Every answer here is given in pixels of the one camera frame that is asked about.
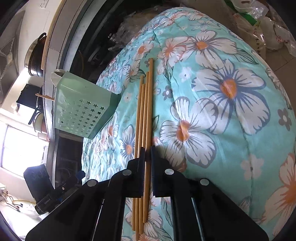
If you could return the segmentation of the wooden chopstick three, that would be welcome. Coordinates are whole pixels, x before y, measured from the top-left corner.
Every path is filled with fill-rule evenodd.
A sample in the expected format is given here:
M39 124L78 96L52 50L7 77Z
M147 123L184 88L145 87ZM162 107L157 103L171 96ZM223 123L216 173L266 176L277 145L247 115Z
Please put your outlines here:
M143 119L144 119L144 97L145 97L145 84L142 85L142 97L141 97L141 107L140 107L140 122L139 122L139 136L138 136L138 158L140 158L142 149L142 131L143 131ZM143 194L138 199L137 207L138 221L137 231L135 232L136 240L139 240L140 235L143 233Z

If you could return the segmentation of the wooden chopstick one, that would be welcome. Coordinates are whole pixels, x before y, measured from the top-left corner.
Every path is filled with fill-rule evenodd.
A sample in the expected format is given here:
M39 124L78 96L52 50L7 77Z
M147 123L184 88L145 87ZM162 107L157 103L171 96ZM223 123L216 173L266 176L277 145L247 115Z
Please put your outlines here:
M44 99L48 99L48 100L50 100L50 101L55 101L55 98L50 97L50 96L48 96L48 95L42 95L42 94L38 94L38 93L36 93L35 96L37 96L37 97L41 97L41 98L44 98Z

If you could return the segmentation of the wooden chopstick four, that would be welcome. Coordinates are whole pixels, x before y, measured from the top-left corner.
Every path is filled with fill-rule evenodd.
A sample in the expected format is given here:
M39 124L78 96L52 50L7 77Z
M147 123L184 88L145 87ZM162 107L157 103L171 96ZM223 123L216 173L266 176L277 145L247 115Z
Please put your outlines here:
M139 121L139 127L140 127L140 133L141 133L141 148L146 148L146 133L147 133L147 98L148 98L148 92L149 92L149 72L146 73L146 79L145 83L142 85L141 88L141 100L140 100L140 121ZM143 191L143 197L141 197L139 202L139 234L144 233L144 223L145 223L145 217L147 216L147 192L149 188L148 185L148 171L147 171L147 164L144 161L144 191Z

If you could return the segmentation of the wooden chopstick five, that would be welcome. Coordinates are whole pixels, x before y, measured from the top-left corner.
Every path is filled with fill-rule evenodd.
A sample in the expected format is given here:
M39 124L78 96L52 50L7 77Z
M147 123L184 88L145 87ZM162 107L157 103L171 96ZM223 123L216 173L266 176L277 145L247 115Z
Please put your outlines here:
M149 187L151 176L150 148L152 144L152 98L153 98L154 60L149 58L149 71L145 83L144 120L145 120L145 176L144 176L144 202L143 223L147 222L149 211Z

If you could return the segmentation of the white plastic spoon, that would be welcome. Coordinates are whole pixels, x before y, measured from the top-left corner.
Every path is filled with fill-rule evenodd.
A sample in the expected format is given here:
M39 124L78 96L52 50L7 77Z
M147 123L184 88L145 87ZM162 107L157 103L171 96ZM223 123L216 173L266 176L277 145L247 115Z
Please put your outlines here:
M51 73L51 81L55 87L57 87L59 81L65 73L66 71L63 69L56 69Z

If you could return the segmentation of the stacked enamel pots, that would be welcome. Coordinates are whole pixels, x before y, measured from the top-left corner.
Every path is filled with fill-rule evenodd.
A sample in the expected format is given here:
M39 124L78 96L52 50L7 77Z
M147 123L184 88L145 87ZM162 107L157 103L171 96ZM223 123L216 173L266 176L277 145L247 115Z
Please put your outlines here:
M47 127L43 113L39 113L33 121L33 128L36 133L47 134Z

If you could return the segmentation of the green plastic utensil caddy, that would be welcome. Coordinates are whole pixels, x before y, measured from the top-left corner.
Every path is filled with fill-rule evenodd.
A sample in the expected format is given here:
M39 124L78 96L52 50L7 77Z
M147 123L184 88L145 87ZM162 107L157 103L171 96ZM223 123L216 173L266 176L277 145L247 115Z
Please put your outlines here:
M68 71L56 84L54 128L93 139L113 117L121 95L104 89Z

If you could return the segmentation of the black frying pan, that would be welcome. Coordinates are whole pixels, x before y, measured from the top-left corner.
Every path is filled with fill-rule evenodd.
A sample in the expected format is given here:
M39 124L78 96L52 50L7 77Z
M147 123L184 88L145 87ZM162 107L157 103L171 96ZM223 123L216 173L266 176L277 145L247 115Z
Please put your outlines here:
M43 98L42 97L37 97L37 100L36 100L36 108L35 108L35 111L30 119L30 121L28 122L28 125L31 125L32 122L35 120L36 116L39 114L39 113L43 113L44 112L44 108L43 108Z

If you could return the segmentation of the floral quilted cloth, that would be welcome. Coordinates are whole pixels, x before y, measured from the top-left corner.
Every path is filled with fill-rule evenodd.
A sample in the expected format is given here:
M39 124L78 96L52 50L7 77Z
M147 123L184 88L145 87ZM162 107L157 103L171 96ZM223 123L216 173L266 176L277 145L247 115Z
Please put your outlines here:
M83 141L86 180L107 180L133 159L149 59L159 154L188 178L208 178L274 239L295 209L295 114L267 63L195 9L154 17L100 74L96 84L121 101L96 137Z

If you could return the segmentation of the black box appliance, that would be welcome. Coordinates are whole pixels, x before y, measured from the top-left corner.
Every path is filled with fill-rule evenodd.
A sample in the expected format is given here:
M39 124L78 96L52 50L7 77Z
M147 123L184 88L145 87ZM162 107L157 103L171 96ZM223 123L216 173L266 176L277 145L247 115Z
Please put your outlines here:
M43 99L36 96L36 93L43 94L42 88L35 85L26 84L16 102L33 109L42 108Z

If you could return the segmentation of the black stock pot with lid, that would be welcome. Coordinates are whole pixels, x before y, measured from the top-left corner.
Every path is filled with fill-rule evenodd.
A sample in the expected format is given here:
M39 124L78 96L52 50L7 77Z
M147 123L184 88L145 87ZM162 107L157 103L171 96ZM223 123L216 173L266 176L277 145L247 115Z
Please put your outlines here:
M44 46L46 42L47 34L42 33L32 44L30 45L24 60L24 66L27 68L29 75L31 76L43 76L43 70L41 69L42 57Z

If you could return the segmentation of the range hood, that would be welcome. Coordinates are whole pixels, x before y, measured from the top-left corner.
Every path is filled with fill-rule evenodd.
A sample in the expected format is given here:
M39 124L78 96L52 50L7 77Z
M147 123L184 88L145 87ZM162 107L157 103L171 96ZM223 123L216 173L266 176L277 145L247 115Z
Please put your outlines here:
M14 15L1 35L1 105L19 75L18 49L25 10Z

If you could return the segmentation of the wooden cutting board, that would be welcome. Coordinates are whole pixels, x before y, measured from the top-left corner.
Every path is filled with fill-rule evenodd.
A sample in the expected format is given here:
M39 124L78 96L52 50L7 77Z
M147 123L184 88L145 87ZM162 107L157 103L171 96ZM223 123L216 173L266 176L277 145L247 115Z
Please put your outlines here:
M47 61L47 56L48 56L48 51L49 51L49 45L50 45L50 40L51 40L51 37L53 35L53 30L55 28L55 25L57 23L57 20L59 18L59 15L62 11L62 8L64 7L66 3L66 0L62 0L55 12L55 15L53 17L53 20L50 24L50 27L49 27L49 30L48 30L48 33L47 33L47 37L46 37L46 41L45 41L45 45L44 45L44 49L43 49L43 56L42 56L42 61L41 61L41 69L44 70L45 67L46 67L46 61Z

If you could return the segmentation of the white plastic bags pile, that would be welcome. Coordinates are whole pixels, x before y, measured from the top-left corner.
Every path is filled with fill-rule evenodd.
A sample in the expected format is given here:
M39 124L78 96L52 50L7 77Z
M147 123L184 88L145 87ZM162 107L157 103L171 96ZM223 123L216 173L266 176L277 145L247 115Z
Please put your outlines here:
M266 49L275 51L286 46L295 56L295 38L276 10L265 1L226 1L240 37L262 58Z

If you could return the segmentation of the wall power socket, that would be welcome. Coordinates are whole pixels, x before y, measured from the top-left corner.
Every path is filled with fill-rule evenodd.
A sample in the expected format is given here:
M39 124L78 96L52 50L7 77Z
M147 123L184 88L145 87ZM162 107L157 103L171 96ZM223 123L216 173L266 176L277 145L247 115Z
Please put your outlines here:
M48 4L49 0L40 0L39 1L39 8L41 9L45 9L47 4Z

